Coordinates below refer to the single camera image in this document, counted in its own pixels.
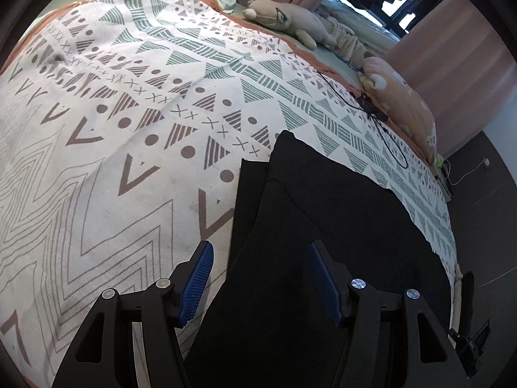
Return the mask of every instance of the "black fabric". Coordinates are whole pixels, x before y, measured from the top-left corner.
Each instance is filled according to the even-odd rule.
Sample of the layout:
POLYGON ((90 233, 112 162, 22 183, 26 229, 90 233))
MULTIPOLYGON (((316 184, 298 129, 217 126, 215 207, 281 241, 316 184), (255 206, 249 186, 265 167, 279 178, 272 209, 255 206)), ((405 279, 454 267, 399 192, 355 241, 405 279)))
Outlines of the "black fabric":
POLYGON ((461 314, 459 315, 458 334, 468 337, 472 320, 472 300, 474 299, 474 274, 465 273, 461 280, 461 314))
POLYGON ((308 267, 314 240, 379 290, 418 289, 448 327, 445 270, 395 195, 284 131, 253 229, 185 360, 194 388, 330 386, 349 332, 323 310, 308 267))
POLYGON ((229 246, 228 270, 255 224, 268 168, 268 162, 242 160, 237 199, 235 200, 232 241, 229 246))

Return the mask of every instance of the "geometric pattern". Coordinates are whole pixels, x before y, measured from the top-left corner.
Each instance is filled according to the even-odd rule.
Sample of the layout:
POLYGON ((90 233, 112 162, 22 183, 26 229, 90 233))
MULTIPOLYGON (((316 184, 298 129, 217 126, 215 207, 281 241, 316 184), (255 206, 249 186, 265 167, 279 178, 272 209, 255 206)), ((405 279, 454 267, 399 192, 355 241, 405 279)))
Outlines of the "geometric pattern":
POLYGON ((117 23, 118 25, 125 24, 124 17, 122 16, 121 11, 118 10, 117 7, 111 8, 110 11, 108 11, 106 14, 100 17, 99 20, 104 22, 117 23))
POLYGON ((28 38, 0 76, 0 332, 37 386, 52 385, 102 289, 143 290, 208 239, 220 261, 206 304, 177 331, 188 353, 225 279, 241 159, 267 161, 284 128, 393 191, 453 281, 430 171, 388 130, 410 166, 397 168, 371 121, 310 63, 298 75, 299 61, 198 0, 92 0, 28 38))

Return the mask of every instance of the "bedspread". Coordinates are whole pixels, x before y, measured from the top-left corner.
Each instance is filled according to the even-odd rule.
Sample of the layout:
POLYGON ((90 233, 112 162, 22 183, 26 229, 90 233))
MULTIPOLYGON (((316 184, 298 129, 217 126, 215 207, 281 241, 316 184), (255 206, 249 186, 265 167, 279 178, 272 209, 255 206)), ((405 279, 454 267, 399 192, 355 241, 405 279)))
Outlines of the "bedspread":
POLYGON ((36 386, 52 384, 103 289, 143 290, 210 240, 200 308, 177 331, 188 352, 225 279, 241 159, 267 161, 283 129, 391 189, 453 285, 448 211, 422 161, 389 131, 402 169, 366 115, 283 41, 199 0, 75 7, 30 41, 0 89, 0 338, 36 386))

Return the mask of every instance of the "black cable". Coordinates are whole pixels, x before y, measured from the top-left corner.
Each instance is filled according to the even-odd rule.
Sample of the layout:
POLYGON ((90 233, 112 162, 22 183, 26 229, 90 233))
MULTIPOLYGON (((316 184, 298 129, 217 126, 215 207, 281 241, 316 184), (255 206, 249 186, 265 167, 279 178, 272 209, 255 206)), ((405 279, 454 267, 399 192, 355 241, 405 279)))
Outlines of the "black cable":
POLYGON ((347 104, 348 106, 350 106, 351 108, 354 108, 355 110, 362 111, 362 112, 366 113, 366 117, 367 117, 368 119, 372 120, 372 121, 373 121, 373 123, 375 124, 375 128, 377 128, 377 132, 379 133, 379 135, 380 135, 380 136, 381 136, 381 138, 383 139, 383 143, 384 143, 384 145, 386 146, 386 148, 388 149, 388 151, 389 151, 389 153, 391 154, 392 158, 394 158, 394 159, 395 159, 396 163, 398 163, 398 164, 399 164, 399 166, 400 166, 402 169, 408 169, 408 168, 409 168, 409 163, 408 163, 408 161, 407 161, 406 155, 404 154, 404 152, 402 151, 402 149, 400 148, 400 146, 399 146, 399 144, 396 142, 396 140, 393 138, 393 136, 388 132, 388 130, 386 130, 386 129, 381 125, 382 130, 383 130, 387 135, 389 135, 389 136, 390 136, 391 140, 395 143, 395 145, 396 145, 397 149, 400 151, 400 154, 402 155, 402 157, 404 158, 404 161, 406 162, 406 166, 402 166, 402 164, 399 162, 399 159, 397 159, 397 158, 396 158, 396 156, 395 156, 395 155, 393 154, 393 152, 391 151, 391 148, 390 148, 390 146, 388 145, 388 143, 386 143, 386 140, 384 140, 384 137, 383 137, 383 135, 382 135, 381 131, 379 130, 379 126, 378 126, 378 124, 377 124, 377 123, 379 123, 380 121, 379 121, 376 117, 374 117, 371 113, 366 112, 362 107, 356 107, 356 106, 351 105, 350 103, 348 103, 348 102, 347 102, 347 100, 345 100, 345 98, 343 98, 343 97, 342 97, 342 95, 341 95, 341 94, 339 94, 339 93, 338 93, 338 91, 334 89, 334 86, 333 86, 332 84, 330 84, 330 82, 325 78, 325 76, 324 76, 322 73, 320 73, 320 72, 319 72, 319 71, 317 71, 317 70, 316 70, 316 73, 318 73, 318 74, 321 76, 321 78, 322 78, 322 79, 327 83, 327 85, 329 85, 329 87, 334 91, 334 93, 335 93, 336 95, 338 95, 338 96, 341 98, 341 100, 342 100, 344 103, 346 103, 346 104, 347 104))

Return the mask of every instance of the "stuffed animal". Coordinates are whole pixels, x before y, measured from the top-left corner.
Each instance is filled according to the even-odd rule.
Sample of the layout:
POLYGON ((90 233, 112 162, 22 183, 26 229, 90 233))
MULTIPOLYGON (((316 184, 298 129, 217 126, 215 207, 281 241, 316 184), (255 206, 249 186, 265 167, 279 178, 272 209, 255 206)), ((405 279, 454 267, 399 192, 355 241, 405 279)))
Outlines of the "stuffed animal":
POLYGON ((317 42, 331 49, 336 44, 335 37, 327 32, 314 13, 294 4, 251 0, 242 14, 247 20, 298 38, 310 50, 316 49, 317 42))

